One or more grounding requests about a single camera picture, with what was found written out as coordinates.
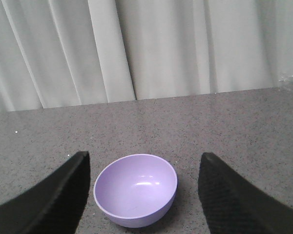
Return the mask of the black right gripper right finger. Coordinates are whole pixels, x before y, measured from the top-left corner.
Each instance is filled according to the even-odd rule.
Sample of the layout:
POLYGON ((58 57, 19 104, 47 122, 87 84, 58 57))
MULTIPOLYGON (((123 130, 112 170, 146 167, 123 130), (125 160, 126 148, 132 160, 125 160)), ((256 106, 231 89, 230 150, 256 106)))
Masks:
POLYGON ((214 153, 203 153, 198 196, 212 234, 293 234, 293 208, 258 189, 214 153))

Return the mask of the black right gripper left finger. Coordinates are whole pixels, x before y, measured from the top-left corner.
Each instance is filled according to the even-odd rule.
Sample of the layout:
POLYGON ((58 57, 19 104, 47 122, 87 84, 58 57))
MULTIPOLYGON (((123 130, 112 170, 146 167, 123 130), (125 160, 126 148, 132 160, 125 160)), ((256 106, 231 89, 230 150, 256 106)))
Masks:
POLYGON ((89 152, 77 152, 34 187, 0 205, 0 234, 75 233, 89 187, 89 152))

